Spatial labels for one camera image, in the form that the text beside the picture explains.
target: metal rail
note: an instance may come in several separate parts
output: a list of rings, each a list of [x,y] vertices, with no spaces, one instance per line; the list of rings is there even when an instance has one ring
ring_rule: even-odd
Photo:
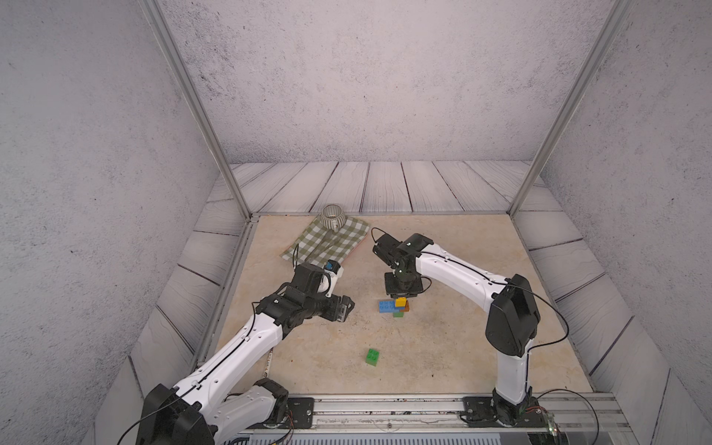
[[[205,143],[208,145],[208,150],[212,153],[215,163],[220,169],[220,173],[225,178],[227,187],[230,190],[235,202],[240,210],[240,213],[244,216],[245,220],[250,219],[250,209],[247,207],[245,198],[240,192],[240,187],[235,180],[235,176],[232,174],[232,169],[230,169],[230,164],[228,164],[227,159],[225,159],[225,153],[220,146],[220,141],[218,140],[215,130],[213,129],[210,119],[208,118],[207,112],[203,107],[200,97],[198,97],[198,92],[193,86],[193,82],[190,80],[188,71],[185,68],[183,59],[178,52],[173,36],[171,35],[168,25],[166,24],[161,8],[155,0],[140,0],[139,2],[143,8],[146,19],[149,21],[151,28],[153,28],[153,33],[156,35],[158,44],[163,50],[163,54],[166,56],[168,65],[173,71],[176,80],[183,91],[183,96],[185,97],[190,112],[193,113],[195,121],[200,127],[200,132],[205,138]]]
[[[524,200],[534,185],[534,181],[536,181],[537,177],[544,168],[544,165],[546,165],[546,162],[549,160],[551,152],[554,150],[554,147],[561,137],[561,134],[564,132],[566,125],[574,115],[576,107],[581,102],[581,99],[586,92],[586,88],[591,83],[593,76],[601,66],[601,62],[610,49],[613,40],[618,34],[618,31],[620,31],[626,17],[628,17],[628,13],[633,3],[634,0],[616,0],[613,5],[611,12],[608,14],[608,18],[606,19],[606,23],[603,25],[598,38],[594,42],[593,47],[591,47],[591,51],[588,53],[588,57],[586,57],[586,60],[581,66],[571,90],[566,96],[566,99],[564,99],[564,103],[559,110],[559,114],[556,116],[554,123],[549,129],[549,133],[544,138],[544,142],[542,142],[542,145],[536,152],[534,160],[529,166],[527,174],[524,176],[522,186],[519,187],[517,196],[514,197],[512,205],[507,211],[509,216],[512,218],[514,218],[516,213],[519,211],[519,208],[521,208],[522,204],[524,204]]]

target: aluminum frame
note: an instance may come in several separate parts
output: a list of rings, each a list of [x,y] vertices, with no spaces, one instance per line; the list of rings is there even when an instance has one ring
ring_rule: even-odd
[[[205,143],[208,145],[208,150],[213,155],[215,163],[220,170],[220,173],[225,178],[230,194],[235,199],[240,213],[244,216],[245,220],[249,220],[251,217],[250,209],[247,206],[245,198],[242,196],[240,187],[235,180],[235,176],[232,174],[232,169],[230,164],[228,164],[227,159],[225,159],[225,153],[220,146],[220,141],[218,140],[217,134],[213,129],[210,119],[208,118],[205,107],[200,101],[198,92],[195,90],[193,82],[190,80],[190,75],[188,74],[183,59],[180,56],[180,52],[176,47],[175,40],[171,35],[168,25],[166,24],[163,13],[161,12],[160,6],[155,0],[140,0],[141,8],[144,11],[146,19],[153,29],[153,34],[156,35],[156,40],[163,51],[168,65],[173,72],[178,85],[180,86],[183,96],[185,97],[190,112],[193,114],[195,121],[198,123],[200,132],[203,134]]]
[[[621,27],[623,27],[623,23],[625,22],[626,17],[628,17],[628,13],[630,12],[633,3],[634,0],[616,0],[615,4],[611,8],[611,12],[608,14],[608,18],[606,19],[598,38],[594,42],[593,47],[591,47],[588,56],[579,70],[579,73],[576,75],[576,79],[574,80],[571,90],[569,90],[566,99],[564,99],[564,103],[559,109],[559,113],[549,129],[549,133],[547,133],[544,138],[544,142],[542,142],[539,150],[536,152],[534,160],[529,166],[527,174],[524,176],[524,181],[522,182],[521,187],[519,187],[512,204],[509,206],[507,213],[512,218],[514,218],[519,209],[522,207],[522,204],[524,204],[529,191],[534,185],[534,181],[536,181],[537,177],[539,177],[539,174],[544,169],[546,162],[549,160],[549,156],[551,156],[552,151],[556,147],[556,143],[559,141],[561,134],[563,134],[566,129],[566,125],[568,125],[569,121],[571,121],[571,117],[574,115],[581,99],[583,99],[586,88],[591,83],[591,80],[598,71],[598,68],[601,66],[601,63],[610,49],[613,40],[615,40],[618,31],[620,31]]]
[[[511,428],[468,428],[460,419],[462,397],[491,397],[492,394],[291,394],[315,400],[313,425],[303,433],[381,433],[381,432],[511,432]],[[630,432],[613,394],[583,394],[596,409],[601,431]],[[555,415],[562,431],[595,431],[595,418],[580,397],[568,393],[549,393],[540,404]],[[545,428],[517,431],[544,432]],[[246,430],[245,434],[273,434],[273,431]]]

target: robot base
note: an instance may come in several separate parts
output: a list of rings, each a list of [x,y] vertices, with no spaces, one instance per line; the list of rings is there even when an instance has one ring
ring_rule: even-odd
[[[461,418],[471,428],[500,428],[502,426],[548,428],[547,419],[525,409],[537,404],[534,397],[527,396],[519,405],[512,405],[493,392],[493,397],[463,397],[465,405]]]

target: blue lego brick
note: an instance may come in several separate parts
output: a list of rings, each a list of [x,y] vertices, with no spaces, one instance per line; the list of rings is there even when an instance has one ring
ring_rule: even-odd
[[[393,300],[383,300],[378,302],[378,312],[381,314],[400,312],[402,308],[396,308],[396,302]]]

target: green lego brick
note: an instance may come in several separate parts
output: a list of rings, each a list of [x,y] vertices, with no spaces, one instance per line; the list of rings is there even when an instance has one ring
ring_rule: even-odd
[[[378,356],[380,353],[376,351],[375,349],[369,349],[368,354],[366,354],[366,363],[368,363],[371,366],[376,366],[376,363],[378,363]]]

